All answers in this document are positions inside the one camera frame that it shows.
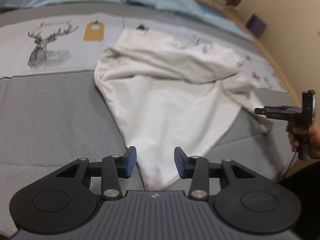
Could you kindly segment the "person's right hand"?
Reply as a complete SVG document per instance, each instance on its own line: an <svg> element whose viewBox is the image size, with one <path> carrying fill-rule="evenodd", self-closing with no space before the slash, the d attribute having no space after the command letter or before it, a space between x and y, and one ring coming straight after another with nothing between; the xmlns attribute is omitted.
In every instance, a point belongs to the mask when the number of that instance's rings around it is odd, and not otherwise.
<svg viewBox="0 0 320 240"><path fill-rule="evenodd" d="M319 125L313 124L308 129L287 125L292 152L298 153L300 160L319 159Z"/></svg>

